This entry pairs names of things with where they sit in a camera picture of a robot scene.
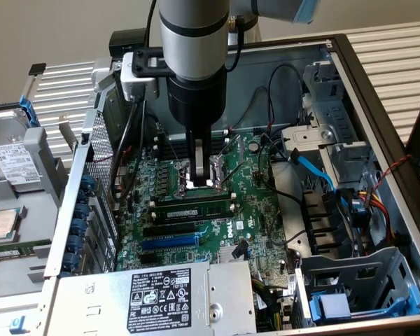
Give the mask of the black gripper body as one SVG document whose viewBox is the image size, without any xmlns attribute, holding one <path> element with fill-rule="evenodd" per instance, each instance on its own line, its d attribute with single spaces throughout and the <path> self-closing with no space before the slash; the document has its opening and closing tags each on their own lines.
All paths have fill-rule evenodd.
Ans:
<svg viewBox="0 0 420 336">
<path fill-rule="evenodd" d="M 204 80 L 168 77 L 169 110 L 188 131 L 210 132 L 225 110 L 226 88 L 227 70 L 224 66 Z"/>
</svg>

